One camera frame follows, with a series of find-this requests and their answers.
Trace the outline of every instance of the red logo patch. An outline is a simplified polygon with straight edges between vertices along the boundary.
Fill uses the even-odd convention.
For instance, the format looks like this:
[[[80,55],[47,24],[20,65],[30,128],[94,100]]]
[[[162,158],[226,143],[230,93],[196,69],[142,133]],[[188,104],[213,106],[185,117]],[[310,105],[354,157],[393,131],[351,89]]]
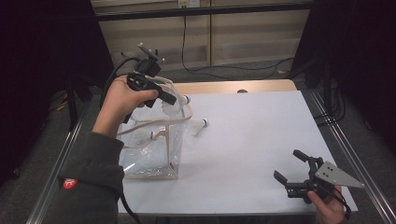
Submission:
[[[65,189],[71,189],[77,184],[77,182],[78,181],[76,179],[66,179],[64,181],[64,188]]]

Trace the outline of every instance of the clear plastic bag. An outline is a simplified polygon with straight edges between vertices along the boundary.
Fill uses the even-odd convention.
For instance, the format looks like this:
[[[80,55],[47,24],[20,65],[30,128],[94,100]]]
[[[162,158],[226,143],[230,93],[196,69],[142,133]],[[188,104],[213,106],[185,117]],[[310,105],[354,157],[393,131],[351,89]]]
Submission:
[[[157,100],[152,108],[137,108],[127,124],[120,126],[118,139],[124,143],[120,165],[125,178],[178,178],[181,144],[192,109],[187,96],[180,95],[172,81],[151,79],[176,96],[174,105]]]

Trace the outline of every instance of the dark gray sleeve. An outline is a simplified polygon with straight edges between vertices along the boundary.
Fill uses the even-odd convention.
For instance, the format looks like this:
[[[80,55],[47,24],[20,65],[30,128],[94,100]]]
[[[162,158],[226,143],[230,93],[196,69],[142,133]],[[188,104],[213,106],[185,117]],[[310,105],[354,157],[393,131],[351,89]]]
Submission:
[[[119,166],[123,143],[99,133],[87,133],[81,151],[68,159],[59,174],[47,223],[117,223],[124,172]],[[76,179],[71,188],[64,180]]]

